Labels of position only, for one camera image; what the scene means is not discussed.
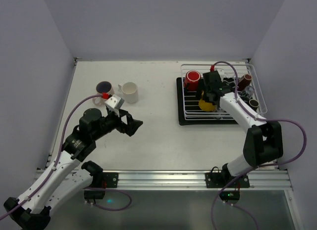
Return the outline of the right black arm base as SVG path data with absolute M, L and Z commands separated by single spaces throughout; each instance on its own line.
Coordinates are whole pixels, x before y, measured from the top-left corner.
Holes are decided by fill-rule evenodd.
M 226 165 L 219 169 L 213 167 L 211 171 L 205 173 L 205 182 L 207 188 L 223 188 L 230 183 L 235 177 L 230 174 Z M 250 182 L 247 175 L 244 175 L 232 182 L 228 188 L 233 190 L 224 190 L 220 195 L 220 199 L 228 203 L 237 203 L 240 199 L 240 190 L 242 188 L 249 188 Z

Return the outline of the pale pink mug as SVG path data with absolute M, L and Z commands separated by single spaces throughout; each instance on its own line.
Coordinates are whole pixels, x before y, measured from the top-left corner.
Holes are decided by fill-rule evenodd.
M 114 95 L 114 89 L 110 82 L 102 81 L 99 82 L 96 86 L 97 94 L 107 93 L 108 95 Z M 93 103 L 94 105 L 101 106 L 105 102 L 105 99 L 102 97 L 94 97 Z

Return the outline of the red mug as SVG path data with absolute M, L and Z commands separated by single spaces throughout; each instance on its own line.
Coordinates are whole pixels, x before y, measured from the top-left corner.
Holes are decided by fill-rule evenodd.
M 190 92 L 197 90 L 201 74 L 196 70 L 188 71 L 184 79 L 184 88 Z

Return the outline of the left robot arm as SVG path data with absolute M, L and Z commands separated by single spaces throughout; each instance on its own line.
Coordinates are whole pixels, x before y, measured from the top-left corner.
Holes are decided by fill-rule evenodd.
M 113 130 L 131 137 L 142 124 L 125 110 L 109 111 L 105 117 L 96 108 L 86 110 L 72 134 L 62 139 L 58 155 L 42 175 L 17 198 L 7 199 L 4 203 L 7 215 L 24 230 L 45 229 L 51 220 L 51 209 L 61 200 L 57 189 L 67 175 L 82 164 L 83 171 L 73 181 L 80 184 L 101 170 L 91 161 L 84 162 L 96 148 L 96 141 Z

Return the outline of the white faceted mug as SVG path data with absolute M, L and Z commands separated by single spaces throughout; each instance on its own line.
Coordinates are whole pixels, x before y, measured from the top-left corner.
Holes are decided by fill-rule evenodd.
M 123 94 L 125 102 L 133 104 L 138 101 L 138 87 L 133 82 L 118 85 L 119 91 Z

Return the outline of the yellow mug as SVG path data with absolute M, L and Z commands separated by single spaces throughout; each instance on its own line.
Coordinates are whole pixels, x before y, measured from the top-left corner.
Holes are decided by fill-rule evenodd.
M 213 105 L 212 103 L 204 101 L 203 95 L 204 95 L 204 92 L 201 93 L 201 98 L 199 100 L 199 108 L 204 112 L 215 112 L 216 105 Z

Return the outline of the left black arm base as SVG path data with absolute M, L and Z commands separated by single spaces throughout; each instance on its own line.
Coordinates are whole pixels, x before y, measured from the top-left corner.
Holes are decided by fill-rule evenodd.
M 92 183 L 84 190 L 84 199 L 99 200 L 103 199 L 107 188 L 117 188 L 118 173 L 101 172 L 93 176 Z

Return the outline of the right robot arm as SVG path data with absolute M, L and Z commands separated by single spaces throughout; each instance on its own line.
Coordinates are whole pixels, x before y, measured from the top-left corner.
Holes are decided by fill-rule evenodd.
M 202 99 L 229 113 L 246 133 L 243 153 L 222 166 L 214 180 L 228 183 L 234 177 L 283 155 L 282 128 L 279 122 L 269 122 L 250 108 L 230 85 L 225 85 L 218 71 L 202 74 L 198 86 Z

